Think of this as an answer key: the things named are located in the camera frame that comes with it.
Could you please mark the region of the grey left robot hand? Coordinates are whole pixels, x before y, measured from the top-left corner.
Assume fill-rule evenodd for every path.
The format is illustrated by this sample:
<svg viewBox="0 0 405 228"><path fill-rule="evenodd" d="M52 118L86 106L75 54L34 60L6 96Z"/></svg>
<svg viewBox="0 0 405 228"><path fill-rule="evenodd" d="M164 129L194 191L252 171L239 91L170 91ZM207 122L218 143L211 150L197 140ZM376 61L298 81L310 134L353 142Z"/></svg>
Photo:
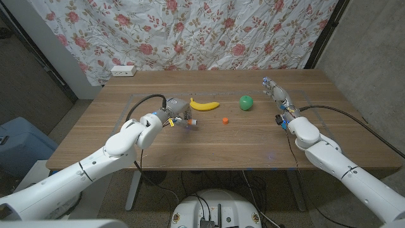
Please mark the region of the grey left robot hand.
<svg viewBox="0 0 405 228"><path fill-rule="evenodd" d="M168 120L163 126L174 125L188 126L192 125L192 112L190 104L180 98L170 98L162 103L162 110L168 115Z"/></svg>

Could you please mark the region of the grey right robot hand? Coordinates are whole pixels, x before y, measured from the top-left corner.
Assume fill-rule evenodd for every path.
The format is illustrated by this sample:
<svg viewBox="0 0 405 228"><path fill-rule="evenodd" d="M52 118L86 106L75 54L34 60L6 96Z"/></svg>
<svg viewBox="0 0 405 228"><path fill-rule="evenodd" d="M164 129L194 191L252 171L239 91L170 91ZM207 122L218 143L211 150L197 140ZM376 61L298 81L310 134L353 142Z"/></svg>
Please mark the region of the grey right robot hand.
<svg viewBox="0 0 405 228"><path fill-rule="evenodd" d="M263 86L265 87L263 92L274 100L277 108L283 113L283 118L286 122L290 122L301 116L300 111L294 106L288 92L275 81L264 77Z"/></svg>

